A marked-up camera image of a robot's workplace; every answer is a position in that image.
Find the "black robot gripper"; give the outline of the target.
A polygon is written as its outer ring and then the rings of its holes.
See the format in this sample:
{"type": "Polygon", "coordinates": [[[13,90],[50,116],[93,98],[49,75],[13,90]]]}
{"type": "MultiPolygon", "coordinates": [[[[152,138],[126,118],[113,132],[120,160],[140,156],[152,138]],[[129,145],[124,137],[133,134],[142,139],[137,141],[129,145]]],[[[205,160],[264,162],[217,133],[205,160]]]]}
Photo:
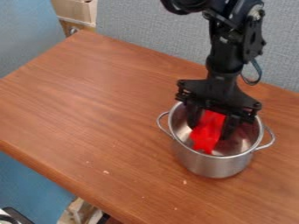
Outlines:
{"type": "Polygon", "coordinates": [[[187,124],[193,129],[201,118],[201,110],[207,109],[225,116],[220,139],[227,140],[241,122],[252,123],[261,103],[239,88],[237,77],[241,71],[232,73],[208,70],[203,80],[180,79],[176,82],[175,99],[183,102],[187,110],[187,124]]]}

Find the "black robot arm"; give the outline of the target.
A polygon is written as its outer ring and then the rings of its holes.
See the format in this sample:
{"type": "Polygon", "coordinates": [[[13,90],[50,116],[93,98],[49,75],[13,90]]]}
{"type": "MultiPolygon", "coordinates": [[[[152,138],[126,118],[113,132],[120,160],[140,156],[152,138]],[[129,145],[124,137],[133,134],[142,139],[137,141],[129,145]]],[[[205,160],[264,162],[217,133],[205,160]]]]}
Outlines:
{"type": "Polygon", "coordinates": [[[265,15],[263,0],[160,0],[162,7],[180,16],[199,12],[209,21],[207,78],[179,80],[176,100],[187,108],[187,123],[199,124],[201,111],[224,115],[220,138],[227,139],[241,123],[256,119],[261,103],[239,88],[245,64],[255,65],[267,42],[261,35],[265,15]]]}

